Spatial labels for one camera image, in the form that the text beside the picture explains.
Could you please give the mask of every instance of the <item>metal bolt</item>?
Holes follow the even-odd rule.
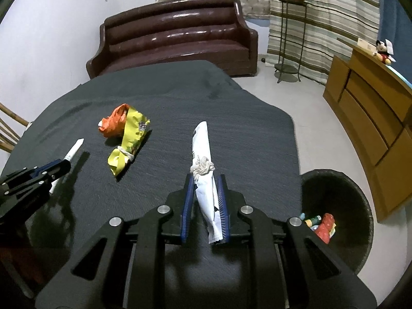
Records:
[[[109,224],[112,227],[117,227],[120,223],[122,222],[122,219],[120,217],[113,217],[110,221]]]
[[[170,207],[168,205],[161,205],[157,208],[157,212],[160,214],[167,214],[170,212]]]
[[[291,225],[293,225],[294,227],[300,227],[300,225],[302,224],[302,220],[300,218],[297,218],[297,217],[292,217],[289,220],[289,223]]]
[[[251,214],[253,212],[253,208],[250,205],[244,205],[243,207],[240,208],[240,211],[243,214]]]

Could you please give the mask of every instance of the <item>mickey mouse plush toy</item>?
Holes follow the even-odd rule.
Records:
[[[396,62],[396,60],[391,57],[391,55],[393,55],[393,46],[387,39],[385,42],[386,43],[376,41],[376,52],[373,55],[384,64],[391,65],[392,62]]]

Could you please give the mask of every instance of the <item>blue curtain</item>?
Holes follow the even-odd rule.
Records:
[[[379,0],[380,28],[378,39],[393,44],[392,67],[412,83],[412,21],[398,0]]]

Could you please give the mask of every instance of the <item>black trash can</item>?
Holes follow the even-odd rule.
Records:
[[[359,273],[372,247],[373,215],[366,196],[347,175],[329,169],[302,174],[302,212],[307,218],[332,214],[336,233],[329,247]]]

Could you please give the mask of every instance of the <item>sofa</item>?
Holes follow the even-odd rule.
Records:
[[[206,60],[228,75],[254,75],[258,36],[239,0],[172,0],[108,17],[87,64],[90,79],[131,67]]]

